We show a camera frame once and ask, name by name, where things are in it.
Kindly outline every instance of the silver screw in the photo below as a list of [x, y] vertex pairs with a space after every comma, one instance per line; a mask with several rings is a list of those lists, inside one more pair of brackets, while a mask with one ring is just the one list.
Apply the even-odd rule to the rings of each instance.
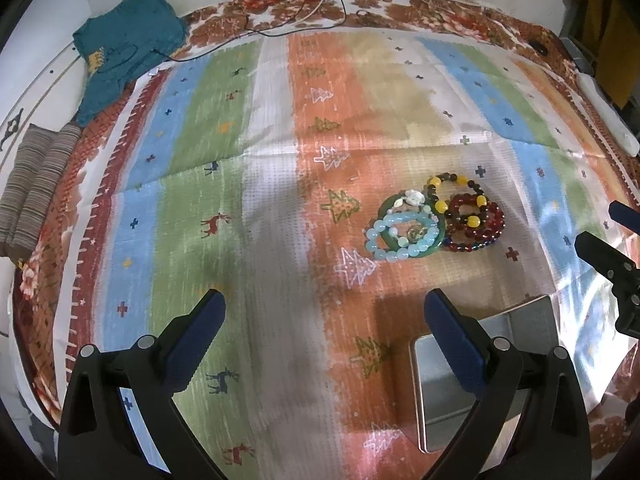
[[151, 348], [153, 343], [156, 342], [156, 338], [152, 335], [143, 335], [140, 339], [138, 339], [137, 345], [138, 348], [142, 348], [146, 350], [147, 348]]
[[554, 354], [558, 359], [567, 359], [569, 357], [569, 352], [561, 346], [556, 346], [554, 348]]
[[82, 357], [89, 357], [92, 353], [94, 353], [94, 346], [93, 345], [84, 345], [80, 349], [80, 355]]
[[509, 343], [509, 341], [507, 341], [505, 338], [503, 337], [497, 337], [494, 340], [494, 346], [498, 349], [498, 350], [508, 350], [511, 347], [511, 343]]

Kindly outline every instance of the green stripe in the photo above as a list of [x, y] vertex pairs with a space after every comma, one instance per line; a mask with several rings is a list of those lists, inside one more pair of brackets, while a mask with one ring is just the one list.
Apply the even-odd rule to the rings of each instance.
[[[252, 73], [260, 42], [219, 52], [206, 67], [186, 113], [169, 175], [162, 180], [154, 255], [154, 284], [149, 325], [158, 334], [175, 316], [190, 311], [209, 286], [225, 294], [226, 320], [188, 389], [174, 402], [202, 447], [233, 478], [255, 479], [257, 461], [242, 456], [242, 467], [225, 465], [221, 448], [251, 446], [255, 439], [244, 399], [243, 377], [227, 379], [228, 394], [210, 394], [206, 374], [229, 368], [240, 372], [240, 352], [247, 352], [243, 276], [238, 259], [242, 236], [242, 170], [239, 137], [246, 128], [252, 102]], [[233, 70], [245, 67], [238, 76]], [[233, 100], [226, 96], [239, 90]], [[227, 133], [218, 124], [233, 122]], [[206, 175], [204, 164], [217, 160], [219, 169]], [[218, 213], [218, 233], [203, 238], [200, 223]]]
[[571, 157], [565, 156], [558, 142], [551, 134], [546, 121], [531, 107], [517, 86], [504, 76], [488, 57], [476, 47], [460, 44], [458, 48], [486, 74], [495, 88], [510, 102], [523, 117], [538, 144], [547, 147], [549, 159], [556, 174], [562, 182], [562, 191], [569, 205], [569, 211], [575, 221], [577, 232], [589, 231], [598, 238], [606, 239], [597, 216], [593, 213], [593, 205], [589, 199], [589, 191], [577, 177], [579, 170]]

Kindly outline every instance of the black cable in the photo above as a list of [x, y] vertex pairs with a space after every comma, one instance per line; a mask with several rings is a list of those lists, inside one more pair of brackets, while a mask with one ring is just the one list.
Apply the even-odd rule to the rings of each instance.
[[[344, 4], [344, 0], [340, 0], [340, 3], [342, 4], [342, 11], [344, 13], [344, 17], [342, 18], [342, 20], [340, 22], [334, 23], [333, 25], [330, 25], [329, 27], [301, 27], [301, 28], [296, 28], [294, 30], [288, 30], [287, 32], [283, 32], [282, 34], [265, 34], [265, 31], [262, 31], [262, 30], [257, 30], [257, 29], [254, 29], [254, 28], [246, 28], [246, 26], [249, 23], [249, 15], [247, 15], [246, 16], [246, 22], [244, 24], [245, 33], [239, 34], [238, 36], [230, 38], [229, 40], [226, 40], [224, 43], [220, 43], [219, 45], [215, 46], [214, 48], [212, 48], [210, 50], [207, 50], [206, 52], [203, 52], [202, 54], [198, 54], [197, 56], [189, 57], [187, 59], [175, 59], [174, 57], [171, 57], [171, 56], [165, 54], [164, 52], [160, 52], [157, 49], [153, 49], [152, 52], [155, 52], [156, 54], [160, 54], [161, 56], [163, 56], [164, 58], [166, 58], [169, 61], [174, 61], [174, 62], [177, 62], [177, 63], [186, 63], [188, 61], [193, 61], [195, 59], [200, 59], [201, 57], [208, 56], [209, 54], [212, 54], [213, 52], [215, 52], [218, 49], [224, 47], [225, 45], [231, 43], [232, 41], [240, 40], [241, 38], [246, 38], [247, 36], [252, 36], [253, 34], [260, 34], [261, 36], [264, 36], [266, 38], [280, 38], [280, 37], [283, 37], [283, 36], [288, 36], [289, 34], [294, 34], [296, 32], [302, 32], [304, 30], [329, 30], [330, 28], [340, 27], [341, 25], [343, 25], [347, 21], [347, 8], [346, 8], [346, 6]], [[268, 28], [266, 31], [268, 32], [269, 30], [275, 30], [276, 28], [281, 28], [284, 25], [288, 25], [289, 23], [293, 22], [300, 15], [300, 12], [302, 12], [302, 9], [305, 7], [305, 5], [306, 5], [306, 0], [302, 3], [302, 6], [298, 9], [298, 12], [296, 12], [293, 15], [292, 18], [289, 18], [286, 22], [281, 23], [280, 25], [277, 25], [276, 27]]]

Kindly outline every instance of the white flower charm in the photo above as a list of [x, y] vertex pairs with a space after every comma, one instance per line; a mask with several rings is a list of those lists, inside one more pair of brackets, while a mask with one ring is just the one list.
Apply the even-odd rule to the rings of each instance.
[[424, 195], [415, 189], [408, 189], [404, 194], [404, 199], [409, 205], [420, 206], [424, 204]]

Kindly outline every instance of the blue gripper pad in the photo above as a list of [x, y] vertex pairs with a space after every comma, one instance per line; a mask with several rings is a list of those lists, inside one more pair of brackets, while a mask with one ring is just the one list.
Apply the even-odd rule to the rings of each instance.
[[485, 359], [462, 326], [461, 318], [439, 288], [429, 291], [424, 298], [424, 320], [447, 363], [462, 389], [480, 399], [486, 389]]
[[609, 204], [609, 216], [614, 222], [640, 235], [640, 214], [617, 200]]
[[165, 388], [177, 393], [189, 386], [213, 338], [224, 323], [225, 314], [225, 297], [221, 292], [211, 289], [190, 314], [175, 318], [164, 329], [164, 332], [171, 329], [178, 334], [182, 332], [166, 356], [162, 382]]

